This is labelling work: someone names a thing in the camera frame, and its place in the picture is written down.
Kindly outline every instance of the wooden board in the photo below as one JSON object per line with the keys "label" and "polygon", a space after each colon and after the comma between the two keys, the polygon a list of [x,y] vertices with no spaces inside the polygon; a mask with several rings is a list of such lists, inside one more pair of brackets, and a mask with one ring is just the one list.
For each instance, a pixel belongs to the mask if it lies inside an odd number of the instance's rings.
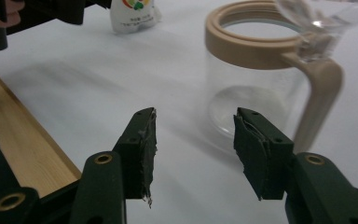
{"label": "wooden board", "polygon": [[0,148],[20,185],[36,189],[41,198],[81,176],[1,79]]}

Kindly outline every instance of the beige handle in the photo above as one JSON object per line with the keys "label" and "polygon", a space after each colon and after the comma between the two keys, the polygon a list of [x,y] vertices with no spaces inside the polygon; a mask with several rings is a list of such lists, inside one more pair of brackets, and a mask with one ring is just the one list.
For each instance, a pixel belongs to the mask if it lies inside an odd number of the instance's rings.
{"label": "beige handle", "polygon": [[308,151],[342,86],[342,69],[331,59],[303,63],[294,52],[284,53],[282,56],[287,63],[301,70],[310,81],[310,98],[294,140],[295,153]]}

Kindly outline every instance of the clear plastic pitcher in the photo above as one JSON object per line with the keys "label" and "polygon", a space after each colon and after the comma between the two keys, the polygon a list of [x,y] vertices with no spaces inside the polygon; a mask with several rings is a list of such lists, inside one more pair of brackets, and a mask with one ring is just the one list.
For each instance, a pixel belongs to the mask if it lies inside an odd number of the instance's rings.
{"label": "clear plastic pitcher", "polygon": [[295,54],[299,28],[272,1],[246,1],[213,11],[206,21],[206,114],[233,138],[238,107],[263,114],[298,151],[309,149],[342,82],[330,59],[302,62]]}

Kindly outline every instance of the white tabletop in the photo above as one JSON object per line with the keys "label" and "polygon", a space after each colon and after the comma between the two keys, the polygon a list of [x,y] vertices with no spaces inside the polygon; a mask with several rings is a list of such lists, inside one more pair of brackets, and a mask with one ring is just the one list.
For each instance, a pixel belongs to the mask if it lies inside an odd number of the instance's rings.
{"label": "white tabletop", "polygon": [[[129,223],[287,223],[284,202],[259,202],[233,149],[202,133],[204,21],[229,2],[157,0],[162,22],[132,35],[114,35],[109,11],[89,7],[82,26],[50,21],[0,51],[0,77],[80,170],[113,148],[133,113],[157,109],[154,202],[127,201]],[[358,26],[333,58],[345,84],[311,152],[358,188]]]}

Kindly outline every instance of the brass screw hole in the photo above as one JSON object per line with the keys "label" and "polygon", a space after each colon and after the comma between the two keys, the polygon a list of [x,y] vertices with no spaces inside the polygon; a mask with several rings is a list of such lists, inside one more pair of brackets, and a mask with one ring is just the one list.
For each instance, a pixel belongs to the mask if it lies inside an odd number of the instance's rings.
{"label": "brass screw hole", "polygon": [[18,192],[18,193],[11,193],[7,196],[3,197],[0,200],[0,212],[6,212],[10,209],[13,209],[19,206],[25,200],[25,194]]}
{"label": "brass screw hole", "polygon": [[314,165],[324,165],[324,159],[319,156],[307,155],[305,159]]}
{"label": "brass screw hole", "polygon": [[106,164],[108,162],[110,162],[113,159],[113,157],[109,154],[103,154],[98,156],[97,158],[94,159],[94,162],[97,164]]}

